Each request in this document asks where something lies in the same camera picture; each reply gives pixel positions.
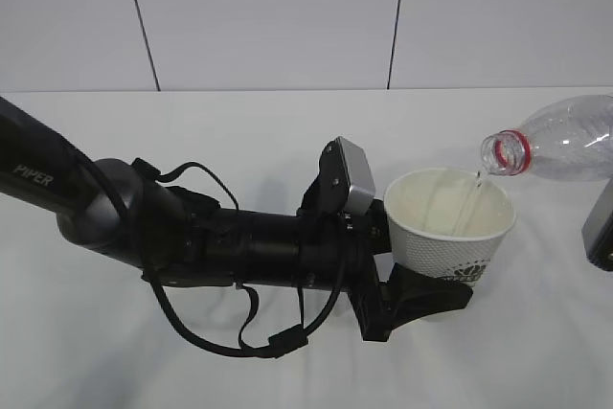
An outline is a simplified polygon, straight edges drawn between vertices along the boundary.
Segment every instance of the white wall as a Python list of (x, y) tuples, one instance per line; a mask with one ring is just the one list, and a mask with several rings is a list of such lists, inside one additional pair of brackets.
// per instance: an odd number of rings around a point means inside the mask
[(153, 88), (132, 0), (0, 0), (0, 91)]
[[(385, 88), (397, 0), (139, 0), (163, 90)], [(393, 88), (606, 85), (610, 0), (402, 0)], [(133, 0), (0, 0), (0, 91), (154, 89)]]
[(140, 0), (163, 89), (383, 88), (397, 0)]
[(394, 88), (611, 81), (611, 0), (402, 0)]

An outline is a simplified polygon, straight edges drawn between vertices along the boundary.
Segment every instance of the black cable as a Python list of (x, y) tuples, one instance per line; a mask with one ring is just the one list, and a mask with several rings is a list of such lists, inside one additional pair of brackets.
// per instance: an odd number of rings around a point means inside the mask
[(322, 311), (320, 311), (319, 315), (317, 315), (315, 319), (305, 328), (305, 334), (307, 336), (314, 333), (326, 321), (326, 319), (332, 312), (332, 309), (334, 308), (334, 305), (338, 300), (338, 296), (340, 295), (341, 290), (343, 288), (343, 279), (345, 278), (345, 268), (347, 266), (347, 256), (344, 250), (345, 245), (343, 244), (342, 232), (339, 232), (338, 240), (338, 256), (340, 259), (340, 263), (338, 266), (338, 271), (336, 272), (336, 281), (334, 282), (334, 287), (332, 288), (332, 291), (330, 292), (328, 297), (328, 301), (322, 308)]
[(305, 327), (305, 290), (303, 289), (302, 281), (296, 286), (298, 293), (298, 309), (300, 310), (300, 326)]
[(245, 341), (242, 339), (242, 334), (244, 333), (247, 326), (249, 326), (249, 323), (253, 321), (253, 319), (256, 317), (256, 314), (258, 313), (258, 309), (260, 308), (260, 296), (258, 296), (258, 291), (256, 291), (251, 286), (239, 284), (238, 288), (244, 289), (244, 291), (249, 295), (249, 303), (251, 304), (247, 319), (242, 324), (242, 326), (240, 327), (240, 331), (238, 332), (238, 344), (243, 350), (253, 352), (255, 349), (245, 343)]
[(171, 172), (158, 176), (157, 182), (161, 182), (163, 184), (166, 184), (166, 183), (175, 181), (176, 179), (179, 178), (179, 176), (181, 174), (183, 174), (189, 168), (200, 168), (201, 170), (206, 171), (206, 173), (209, 174), (213, 178), (213, 180), (218, 184), (218, 186), (221, 189), (223, 189), (224, 192), (226, 192), (226, 194), (232, 200), (232, 203), (234, 203), (235, 209), (238, 211), (238, 201), (234, 197), (234, 194), (232, 192), (230, 192), (230, 189), (228, 189), (226, 187), (226, 185), (221, 181), (221, 179), (219, 179), (217, 177), (217, 175), (214, 172), (212, 172), (209, 168), (205, 167), (204, 165), (202, 165), (200, 163), (197, 163), (197, 162), (184, 163), (180, 167), (177, 167), (174, 170), (172, 170)]
[[(162, 286), (160, 279), (157, 275), (155, 266), (153, 265), (153, 262), (151, 262), (147, 252), (142, 251), (140, 235), (138, 234), (138, 232), (134, 230), (133, 217), (130, 216), (129, 210), (127, 209), (126, 205), (124, 204), (124, 201), (122, 200), (121, 196), (115, 189), (114, 185), (106, 177), (106, 175), (98, 168), (98, 166), (92, 160), (90, 160), (89, 157), (87, 157), (87, 155), (85, 155), (83, 152), (78, 150), (76, 147), (70, 144), (67, 140), (64, 139), (64, 142), (66, 143), (68, 148), (73, 150), (73, 152), (75, 153), (76, 159), (87, 170), (87, 172), (94, 178), (94, 180), (98, 183), (98, 185), (100, 186), (104, 194), (110, 200), (111, 204), (113, 205), (113, 208), (116, 210), (120, 218), (120, 221), (126, 227), (126, 230), (129, 233), (130, 242), (131, 242), (131, 245), (134, 251), (138, 254), (138, 256), (141, 258), (143, 262), (143, 271), (145, 273), (145, 277), (148, 279), (148, 282), (151, 285), (151, 288), (153, 289), (153, 293), (158, 301), (158, 304), (160, 305), (160, 308), (162, 309), (167, 319), (169, 320), (170, 325), (183, 339), (185, 339), (192, 345), (202, 350), (205, 350), (207, 352), (212, 352), (215, 354), (220, 354), (222, 356), (239, 357), (239, 358), (254, 357), (254, 356), (260, 357), (260, 358), (271, 358), (271, 357), (280, 356), (279, 351), (272, 348), (271, 346), (257, 347), (257, 348), (249, 347), (246, 350), (235, 349), (232, 347), (225, 347), (225, 346), (213, 343), (213, 342), (209, 342), (208, 340), (191, 332), (183, 324), (181, 319), (178, 317), (178, 315), (174, 311), (174, 308), (172, 307), (170, 303), (170, 300), (166, 294), (166, 291), (164, 290), (164, 287)], [(227, 194), (231, 196), (231, 198), (233, 199), (233, 202), (238, 208), (238, 203), (236, 199), (234, 198), (232, 193), (230, 193), (230, 191), (227, 190), (226, 186), (223, 185), (223, 183), (221, 183), (221, 181), (216, 177), (216, 175), (214, 175), (213, 172), (208, 170), (206, 167), (196, 164), (195, 162), (192, 162), (191, 164), (185, 164), (182, 167), (179, 167), (177, 170), (173, 171), (171, 175), (165, 175), (163, 177), (168, 180), (175, 173), (177, 173), (178, 170), (181, 170), (183, 167), (185, 167), (182, 170), (184, 171), (190, 166), (202, 167), (203, 170), (205, 170), (206, 172), (209, 172), (210, 175), (213, 177), (213, 179), (222, 187), (222, 189), (224, 189), (224, 191), (226, 191)], [(340, 295), (340, 292), (342, 289), (343, 277), (345, 273), (346, 261), (345, 261), (344, 251), (339, 249), (339, 254), (340, 254), (340, 263), (339, 263), (339, 268), (338, 268), (338, 273), (337, 273), (336, 283), (334, 285), (334, 288), (332, 289), (332, 292), (329, 295), (328, 301), (324, 305), (324, 308), (322, 309), (322, 311), (313, 320), (313, 322), (305, 328), (306, 335), (312, 334), (316, 329), (318, 329), (322, 325), (322, 323), (326, 320), (326, 318), (328, 318), (329, 314), (331, 313), (334, 307), (334, 304), (336, 303), (336, 300), (338, 299), (338, 296)], [(250, 322), (251, 319), (253, 318), (248, 318), (249, 321), (246, 322), (246, 324), (243, 326), (241, 331), (244, 330), (244, 328)]]

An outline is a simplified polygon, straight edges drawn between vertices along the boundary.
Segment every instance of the cup logo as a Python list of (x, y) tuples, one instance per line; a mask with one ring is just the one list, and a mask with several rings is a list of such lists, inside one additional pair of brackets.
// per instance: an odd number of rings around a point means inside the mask
[(479, 280), (481, 275), (483, 275), (485, 269), (485, 264), (469, 265), (468, 267), (456, 268), (453, 270), (453, 275), (447, 275), (441, 278), (454, 282), (475, 283)]

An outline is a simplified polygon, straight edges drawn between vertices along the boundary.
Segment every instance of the red bottle ring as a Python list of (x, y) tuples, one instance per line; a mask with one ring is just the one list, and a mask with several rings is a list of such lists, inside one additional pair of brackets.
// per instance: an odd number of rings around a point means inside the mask
[[(517, 131), (516, 129), (506, 129), (505, 131), (501, 131), (502, 133), (512, 133), (519, 139), (522, 147), (524, 148), (525, 156), (524, 156), (524, 165), (521, 170), (513, 173), (511, 176), (516, 176), (517, 174), (521, 174), (526, 171), (530, 167), (530, 163), (533, 160), (532, 153), (530, 152), (530, 143), (528, 142), (528, 138), (521, 131)], [(494, 143), (494, 155), (496, 156), (496, 160), (498, 163), (505, 168), (509, 164), (509, 160), (502, 153), (502, 142), (496, 141)]]

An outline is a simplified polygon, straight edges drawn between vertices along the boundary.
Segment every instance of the white backdrop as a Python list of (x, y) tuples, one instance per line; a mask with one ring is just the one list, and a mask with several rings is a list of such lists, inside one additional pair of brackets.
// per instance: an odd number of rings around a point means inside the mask
[[(398, 0), (139, 0), (163, 90), (383, 89)], [(133, 0), (0, 0), (0, 92), (155, 88)], [(610, 0), (402, 0), (392, 88), (611, 85)]]
[[(326, 141), (369, 157), (379, 195), (409, 170), (476, 169), (482, 138), (564, 97), (613, 88), (276, 93), (5, 94), (93, 158), (197, 160), (241, 206), (293, 213)], [(345, 296), (311, 344), (235, 360), (186, 344), (139, 272), (64, 242), (53, 216), (0, 197), (0, 406), (610, 408), (612, 275), (585, 259), (580, 227), (603, 183), (498, 181), (519, 213), (466, 310), (364, 343)], [(182, 184), (222, 197), (190, 172)], [(247, 340), (295, 324), (295, 292), (262, 288)], [(236, 345), (244, 293), (170, 293), (189, 326)], [(309, 293), (307, 314), (325, 293)]]

